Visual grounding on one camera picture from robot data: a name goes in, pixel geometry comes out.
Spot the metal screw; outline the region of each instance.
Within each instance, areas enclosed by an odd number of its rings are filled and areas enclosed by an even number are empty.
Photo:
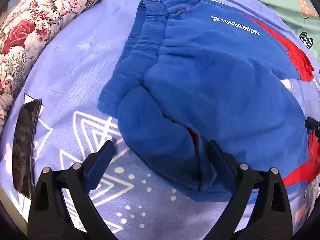
[[[74,170],[79,170],[79,169],[81,168],[81,163],[75,163],[75,164],[73,164],[73,165],[72,165],[72,168],[73,168]]]
[[[279,171],[278,171],[277,168],[273,167],[273,168],[271,168],[271,172],[272,172],[273,174],[277,174]]]
[[[246,171],[247,169],[249,169],[249,166],[246,163],[241,163],[240,169]]]
[[[44,174],[48,173],[49,171],[50,171],[50,168],[49,168],[49,167],[45,167],[45,168],[43,168],[43,170],[42,170],[42,172],[43,172]]]

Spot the green fabric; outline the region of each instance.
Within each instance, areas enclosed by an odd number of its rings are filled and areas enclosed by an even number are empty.
[[[272,8],[320,62],[320,18],[310,0],[259,0]],[[301,3],[306,2],[301,10]]]

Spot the bedding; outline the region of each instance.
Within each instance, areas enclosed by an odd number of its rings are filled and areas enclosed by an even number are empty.
[[[98,0],[21,0],[0,28],[0,135],[7,111],[44,47]]]
[[[320,17],[310,0],[259,0],[276,11],[320,62]]]
[[[45,166],[66,169],[97,151],[105,140],[114,140],[117,154],[90,197],[118,239],[200,240],[227,205],[195,202],[165,184],[127,147],[117,120],[97,109],[99,93],[112,76],[140,1],[101,0],[75,18],[47,45],[17,95],[0,141],[0,183],[26,220],[30,200],[13,189],[11,147],[20,106],[33,98],[41,98],[43,103],[34,138],[36,179]],[[319,120],[319,65],[302,41],[273,10],[257,0],[216,1],[263,18],[303,50],[314,68],[315,82],[285,79],[282,83],[294,95],[304,115]],[[316,170],[317,163],[311,164]],[[308,173],[306,178],[309,184],[299,184],[300,190],[289,195],[295,231],[319,194],[317,173]],[[83,230],[72,199],[68,192],[64,193],[74,225]],[[247,206],[238,230],[245,227],[252,209],[252,204]]]

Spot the phone screen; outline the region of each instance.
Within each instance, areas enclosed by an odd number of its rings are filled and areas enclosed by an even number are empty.
[[[41,107],[41,100],[36,99],[22,105],[12,144],[12,178],[14,188],[26,196],[32,197],[34,178],[32,170],[33,136]]]

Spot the black clamp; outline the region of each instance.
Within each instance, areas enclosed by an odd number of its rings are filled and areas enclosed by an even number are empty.
[[[304,124],[307,129],[315,132],[316,137],[318,138],[318,143],[320,143],[320,122],[316,121],[311,117],[308,117],[304,121]]]
[[[227,207],[204,240],[288,240],[292,237],[292,215],[287,192],[277,168],[268,172],[238,164],[215,141],[209,142],[209,156],[218,178],[233,193]],[[259,189],[246,228],[237,231],[253,189]]]
[[[28,220],[30,240],[117,240],[100,217],[90,190],[97,187],[115,152],[107,141],[101,150],[90,154],[68,170],[52,171],[45,167],[34,191]],[[252,170],[223,152],[215,141],[208,153],[218,178],[233,195],[224,212],[204,240],[288,240],[292,236],[292,217],[288,196],[279,171]],[[68,188],[86,233],[71,221],[62,188]],[[259,189],[246,228],[234,232],[248,204],[253,189]]]
[[[68,170],[42,170],[36,185],[28,219],[30,240],[117,240],[100,217],[88,193],[97,187],[115,153],[107,141],[99,152]],[[86,233],[76,229],[68,213],[62,188],[68,188]]]

